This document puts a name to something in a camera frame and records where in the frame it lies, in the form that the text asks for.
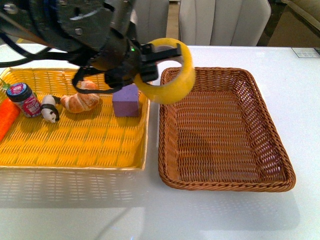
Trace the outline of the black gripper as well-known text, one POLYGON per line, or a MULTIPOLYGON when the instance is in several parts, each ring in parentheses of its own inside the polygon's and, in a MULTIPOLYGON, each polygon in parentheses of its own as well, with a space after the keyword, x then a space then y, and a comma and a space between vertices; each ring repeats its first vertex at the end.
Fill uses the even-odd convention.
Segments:
POLYGON ((135 37, 117 39, 111 37, 99 53, 90 61, 90 65, 104 72, 104 81, 110 88, 123 87, 131 84, 132 78, 138 73, 144 83, 158 79, 158 67, 155 62, 182 55, 181 45, 164 46, 156 51, 153 43, 141 45, 135 37))

